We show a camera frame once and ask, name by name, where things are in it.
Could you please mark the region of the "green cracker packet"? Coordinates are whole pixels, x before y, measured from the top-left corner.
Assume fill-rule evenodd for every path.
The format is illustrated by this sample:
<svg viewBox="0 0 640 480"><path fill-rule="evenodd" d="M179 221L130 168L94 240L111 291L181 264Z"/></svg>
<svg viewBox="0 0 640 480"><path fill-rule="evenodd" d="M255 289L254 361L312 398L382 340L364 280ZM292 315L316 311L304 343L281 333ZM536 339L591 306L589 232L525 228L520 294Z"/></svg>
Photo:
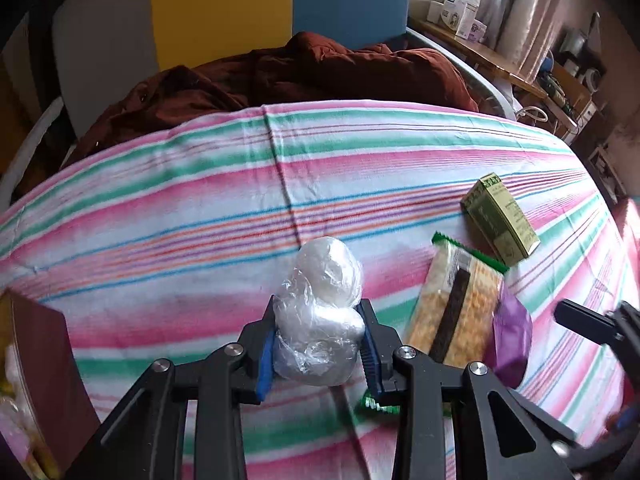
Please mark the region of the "green cracker packet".
<svg viewBox="0 0 640 480"><path fill-rule="evenodd" d="M369 300L357 306L366 326L360 344L367 381L363 408L400 412L409 385L408 376L396 368L401 361L425 356L434 384L444 389L442 398L448 401L461 387L463 369L483 359L506 266L439 232L432 237L432 249L405 338L378 322Z"/></svg>

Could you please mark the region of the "green white carton box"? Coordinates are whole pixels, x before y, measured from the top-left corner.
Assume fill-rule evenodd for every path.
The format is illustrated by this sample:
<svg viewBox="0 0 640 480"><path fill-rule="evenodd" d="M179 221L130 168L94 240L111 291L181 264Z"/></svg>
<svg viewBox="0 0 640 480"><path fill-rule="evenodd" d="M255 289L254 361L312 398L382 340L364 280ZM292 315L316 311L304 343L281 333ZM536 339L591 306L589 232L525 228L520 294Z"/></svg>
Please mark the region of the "green white carton box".
<svg viewBox="0 0 640 480"><path fill-rule="evenodd" d="M539 247L538 235L496 174L478 179L461 206L506 266L515 266Z"/></svg>

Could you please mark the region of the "white plastic-wrapped ball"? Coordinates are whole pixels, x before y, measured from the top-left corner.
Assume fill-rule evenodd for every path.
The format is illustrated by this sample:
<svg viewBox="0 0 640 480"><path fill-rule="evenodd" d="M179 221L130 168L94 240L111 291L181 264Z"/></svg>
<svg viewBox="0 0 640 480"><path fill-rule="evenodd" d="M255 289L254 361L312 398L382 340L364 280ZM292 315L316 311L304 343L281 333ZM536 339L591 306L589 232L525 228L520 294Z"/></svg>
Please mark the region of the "white plastic-wrapped ball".
<svg viewBox="0 0 640 480"><path fill-rule="evenodd" d="M341 240L303 244L273 304L278 375L316 387L347 382L364 334L362 286L362 266Z"/></svg>

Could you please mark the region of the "striped bed sheet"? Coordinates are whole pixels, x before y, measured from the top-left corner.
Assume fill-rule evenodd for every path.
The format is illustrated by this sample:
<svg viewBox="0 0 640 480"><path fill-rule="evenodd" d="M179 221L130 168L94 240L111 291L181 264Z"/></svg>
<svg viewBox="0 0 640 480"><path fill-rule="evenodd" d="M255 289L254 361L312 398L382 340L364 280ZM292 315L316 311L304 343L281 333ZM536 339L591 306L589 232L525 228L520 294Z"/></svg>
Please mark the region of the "striped bed sheet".
<svg viewBox="0 0 640 480"><path fill-rule="evenodd" d="M368 102L198 118L78 162L11 207L1 281L63 312L105 416L152 359L189 362L238 336L317 237L349 247L378 317L404 328L432 236L484 247L461 200L486 174L540 239L506 277L534 323L521 393L591 444L622 406L623 371L553 309L635 304L637 280L582 162L517 122Z"/></svg>

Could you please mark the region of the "wooden side shelf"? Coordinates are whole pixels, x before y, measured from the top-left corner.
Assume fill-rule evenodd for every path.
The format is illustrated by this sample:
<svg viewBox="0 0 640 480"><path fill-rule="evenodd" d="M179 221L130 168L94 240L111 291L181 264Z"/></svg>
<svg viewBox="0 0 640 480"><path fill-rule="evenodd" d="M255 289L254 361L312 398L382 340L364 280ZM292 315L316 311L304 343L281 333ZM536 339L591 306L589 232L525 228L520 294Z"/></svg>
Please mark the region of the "wooden side shelf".
<svg viewBox="0 0 640 480"><path fill-rule="evenodd" d="M495 51L454 36L440 25L410 18L409 26L486 77L512 103L522 122L544 127L570 143L597 115L589 89L553 58L546 58L538 75L529 77Z"/></svg>

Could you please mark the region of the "curtain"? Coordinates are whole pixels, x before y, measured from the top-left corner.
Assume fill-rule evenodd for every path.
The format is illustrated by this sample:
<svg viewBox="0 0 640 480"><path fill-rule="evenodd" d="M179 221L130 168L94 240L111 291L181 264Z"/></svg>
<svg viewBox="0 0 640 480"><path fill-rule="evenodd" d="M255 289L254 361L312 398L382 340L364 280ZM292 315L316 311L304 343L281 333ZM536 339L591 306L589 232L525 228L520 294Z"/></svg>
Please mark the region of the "curtain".
<svg viewBox="0 0 640 480"><path fill-rule="evenodd" d="M528 82L558 38L570 0L506 0L495 50Z"/></svg>

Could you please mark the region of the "white boxes on shelf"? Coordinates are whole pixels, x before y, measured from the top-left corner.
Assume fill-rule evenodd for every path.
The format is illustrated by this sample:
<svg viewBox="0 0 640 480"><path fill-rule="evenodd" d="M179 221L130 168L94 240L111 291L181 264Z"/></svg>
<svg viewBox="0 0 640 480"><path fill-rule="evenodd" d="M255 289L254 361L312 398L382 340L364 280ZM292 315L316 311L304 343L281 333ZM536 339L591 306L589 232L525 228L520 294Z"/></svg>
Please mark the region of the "white boxes on shelf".
<svg viewBox="0 0 640 480"><path fill-rule="evenodd" d="M471 42L481 42L486 25L477 19L482 0L432 0L426 20L445 27L457 37Z"/></svg>

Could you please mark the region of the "dark red blanket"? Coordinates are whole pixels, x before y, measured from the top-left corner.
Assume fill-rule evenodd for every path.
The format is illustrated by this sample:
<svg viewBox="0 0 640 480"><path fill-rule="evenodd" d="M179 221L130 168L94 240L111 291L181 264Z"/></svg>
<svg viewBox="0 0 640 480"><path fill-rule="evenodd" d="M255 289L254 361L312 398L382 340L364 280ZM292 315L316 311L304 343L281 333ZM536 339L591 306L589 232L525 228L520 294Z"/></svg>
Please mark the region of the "dark red blanket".
<svg viewBox="0 0 640 480"><path fill-rule="evenodd" d="M326 100L415 102L475 112L462 73L432 48L352 50L314 32L285 46L178 65L139 82L78 141L73 164L117 144L200 116L244 108Z"/></svg>

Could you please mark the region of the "grey yellow blue headboard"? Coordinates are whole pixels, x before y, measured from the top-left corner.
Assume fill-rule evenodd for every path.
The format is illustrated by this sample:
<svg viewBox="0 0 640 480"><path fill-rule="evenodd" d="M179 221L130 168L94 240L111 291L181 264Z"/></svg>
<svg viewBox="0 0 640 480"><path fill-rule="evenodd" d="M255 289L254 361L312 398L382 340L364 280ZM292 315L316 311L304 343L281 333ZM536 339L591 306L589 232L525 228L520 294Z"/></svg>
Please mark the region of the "grey yellow blue headboard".
<svg viewBox="0 0 640 480"><path fill-rule="evenodd" d="M43 110L36 55L51 46L55 79L76 136L139 81L258 48L302 30L359 48L400 35L409 0L62 0L20 14L1 59L27 113ZM17 0L3 0L9 14Z"/></svg>

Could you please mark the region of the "white bed rail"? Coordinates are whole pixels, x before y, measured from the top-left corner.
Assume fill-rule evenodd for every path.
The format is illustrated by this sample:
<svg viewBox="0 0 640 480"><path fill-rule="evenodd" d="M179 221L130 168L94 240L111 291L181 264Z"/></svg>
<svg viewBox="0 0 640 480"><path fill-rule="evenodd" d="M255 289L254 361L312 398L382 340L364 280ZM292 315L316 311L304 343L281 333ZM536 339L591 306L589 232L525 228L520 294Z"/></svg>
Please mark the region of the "white bed rail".
<svg viewBox="0 0 640 480"><path fill-rule="evenodd" d="M449 52L433 39L427 38L410 27L406 28L408 45L412 48L430 48L445 58L458 70L465 81L472 98L477 102L480 112L487 115L494 115L504 119L515 120L515 113L512 105L506 97L481 73L458 58L457 55Z"/></svg>

